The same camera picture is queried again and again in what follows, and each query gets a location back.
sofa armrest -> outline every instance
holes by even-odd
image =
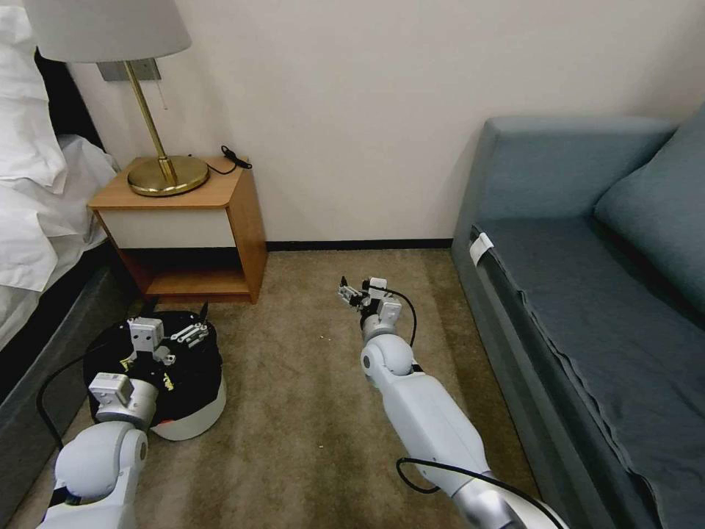
[[[477,146],[455,236],[483,219],[589,215],[675,132],[637,118],[492,118]]]

white tag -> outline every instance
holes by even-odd
[[[494,248],[494,244],[490,241],[490,238],[483,231],[470,245],[470,258],[472,259],[473,265],[477,266],[480,261],[480,257],[485,255],[485,252],[490,248]]]

white lampshade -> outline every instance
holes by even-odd
[[[24,0],[24,6],[47,59],[138,60],[191,46],[173,0]]]

sofa seat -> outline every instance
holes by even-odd
[[[702,316],[591,217],[477,228],[622,466],[646,481],[664,527],[702,527]]]

black baseboard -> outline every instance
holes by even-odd
[[[453,239],[376,239],[352,241],[269,241],[268,251],[301,250],[399,250],[450,248]]]

